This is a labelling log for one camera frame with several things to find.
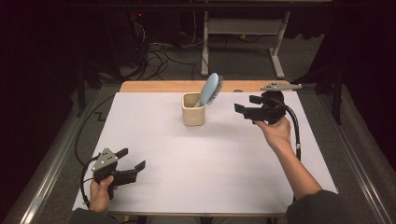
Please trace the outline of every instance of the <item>forearm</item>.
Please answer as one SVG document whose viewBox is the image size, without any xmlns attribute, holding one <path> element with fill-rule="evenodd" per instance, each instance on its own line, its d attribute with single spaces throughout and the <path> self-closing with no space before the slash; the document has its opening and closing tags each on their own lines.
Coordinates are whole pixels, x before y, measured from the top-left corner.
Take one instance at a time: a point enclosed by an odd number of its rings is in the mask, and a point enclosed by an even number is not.
<svg viewBox="0 0 396 224">
<path fill-rule="evenodd" d="M 297 200 L 307 194 L 315 194 L 322 190 L 317 180 L 294 155 L 290 145 L 285 145 L 282 150 L 275 150 L 275 152 Z"/>
</svg>

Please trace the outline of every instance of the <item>sleeve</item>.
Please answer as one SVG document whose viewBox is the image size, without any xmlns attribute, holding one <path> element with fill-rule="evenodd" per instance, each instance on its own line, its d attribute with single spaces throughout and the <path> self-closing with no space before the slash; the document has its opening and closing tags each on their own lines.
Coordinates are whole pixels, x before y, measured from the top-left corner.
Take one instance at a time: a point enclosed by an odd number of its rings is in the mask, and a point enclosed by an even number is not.
<svg viewBox="0 0 396 224">
<path fill-rule="evenodd" d="M 119 224 L 118 221 L 100 213 L 96 213 L 90 210 L 84 210 L 81 208 L 74 211 L 69 224 Z"/>
<path fill-rule="evenodd" d="M 286 212 L 286 219 L 289 224 L 353 223 L 341 196 L 327 190 L 306 195 L 291 204 Z"/>
</svg>

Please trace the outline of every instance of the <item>blue hairbrush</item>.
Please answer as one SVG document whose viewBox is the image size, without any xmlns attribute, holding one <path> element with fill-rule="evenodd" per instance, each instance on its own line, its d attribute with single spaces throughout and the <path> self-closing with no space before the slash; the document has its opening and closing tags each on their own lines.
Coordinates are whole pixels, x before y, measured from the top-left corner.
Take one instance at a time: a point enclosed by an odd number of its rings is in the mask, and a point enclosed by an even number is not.
<svg viewBox="0 0 396 224">
<path fill-rule="evenodd" d="M 194 107 L 212 104 L 221 90 L 222 80 L 223 77 L 216 73 L 210 75 L 205 85 L 202 87 L 199 100 Z"/>
</svg>

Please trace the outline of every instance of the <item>pen holder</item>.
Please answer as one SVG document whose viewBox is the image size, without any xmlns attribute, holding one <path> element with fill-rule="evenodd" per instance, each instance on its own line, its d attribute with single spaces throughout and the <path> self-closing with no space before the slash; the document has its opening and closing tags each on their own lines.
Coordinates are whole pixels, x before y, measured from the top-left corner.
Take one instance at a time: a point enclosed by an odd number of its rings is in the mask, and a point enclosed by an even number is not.
<svg viewBox="0 0 396 224">
<path fill-rule="evenodd" d="M 200 126 L 205 122 L 205 106 L 194 107 L 200 94 L 200 92 L 188 92 L 181 97 L 183 123 L 186 126 Z"/>
</svg>

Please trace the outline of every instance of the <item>brush bristles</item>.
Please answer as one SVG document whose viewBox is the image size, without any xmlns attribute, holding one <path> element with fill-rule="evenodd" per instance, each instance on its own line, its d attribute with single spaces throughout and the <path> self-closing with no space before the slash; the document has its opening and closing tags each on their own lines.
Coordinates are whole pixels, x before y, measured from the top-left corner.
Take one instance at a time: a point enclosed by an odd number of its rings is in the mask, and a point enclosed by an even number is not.
<svg viewBox="0 0 396 224">
<path fill-rule="evenodd" d="M 218 86 L 216 87 L 216 90 L 213 92 L 212 96 L 209 98 L 209 100 L 207 101 L 207 105 L 210 105 L 213 103 L 213 101 L 216 99 L 216 97 L 219 95 L 220 91 L 221 91 L 221 87 L 222 87 L 222 81 L 223 81 L 223 77 L 219 76 L 219 83 Z"/>
</svg>

